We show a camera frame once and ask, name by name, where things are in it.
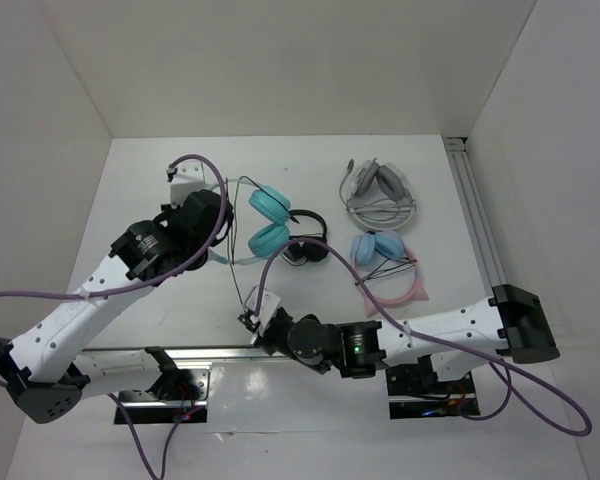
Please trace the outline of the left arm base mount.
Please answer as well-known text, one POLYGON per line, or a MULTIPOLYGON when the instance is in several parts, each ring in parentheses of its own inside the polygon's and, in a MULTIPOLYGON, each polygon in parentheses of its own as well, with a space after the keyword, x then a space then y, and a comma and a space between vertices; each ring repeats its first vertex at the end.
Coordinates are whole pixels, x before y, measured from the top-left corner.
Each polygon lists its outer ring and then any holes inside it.
POLYGON ((116 394, 134 424, 202 424, 207 422, 211 362, 178 363, 158 347, 146 352, 158 362, 160 376, 149 389, 116 394))

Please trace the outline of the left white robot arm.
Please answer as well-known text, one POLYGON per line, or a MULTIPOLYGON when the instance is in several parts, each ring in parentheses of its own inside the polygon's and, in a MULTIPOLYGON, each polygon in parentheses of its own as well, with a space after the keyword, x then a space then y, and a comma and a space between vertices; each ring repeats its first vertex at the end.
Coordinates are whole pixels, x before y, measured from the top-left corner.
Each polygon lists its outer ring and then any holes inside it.
POLYGON ((225 238, 233 207, 210 190, 163 206, 131 224, 75 293, 14 339, 0 338, 0 376, 15 405, 38 424, 61 418, 79 401, 114 392, 170 397, 193 378, 161 347, 88 353, 87 346, 126 309, 151 293, 171 270, 194 271, 225 238))

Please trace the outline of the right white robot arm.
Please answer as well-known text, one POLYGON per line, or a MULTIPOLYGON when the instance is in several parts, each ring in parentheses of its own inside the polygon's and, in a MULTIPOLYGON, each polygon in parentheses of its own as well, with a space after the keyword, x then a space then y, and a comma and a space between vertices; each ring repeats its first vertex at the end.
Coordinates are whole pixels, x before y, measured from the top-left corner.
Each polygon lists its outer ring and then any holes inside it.
POLYGON ((538 364, 559 357, 539 297, 510 284, 493 287, 490 297, 462 309, 396 324, 367 320, 327 324, 309 314, 293 320, 271 291, 254 287, 241 321, 252 343, 269 355, 280 353, 324 374, 364 379, 400 365, 417 367, 428 392, 499 358, 538 364))

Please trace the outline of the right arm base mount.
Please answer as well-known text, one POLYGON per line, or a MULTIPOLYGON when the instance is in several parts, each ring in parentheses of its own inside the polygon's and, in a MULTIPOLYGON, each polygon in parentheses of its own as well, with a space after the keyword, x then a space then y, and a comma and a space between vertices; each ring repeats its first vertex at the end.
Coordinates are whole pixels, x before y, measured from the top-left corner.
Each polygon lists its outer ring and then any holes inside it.
POLYGON ((391 367, 385 377, 391 420, 481 415, 471 373, 459 380, 439 381, 420 362, 391 367))

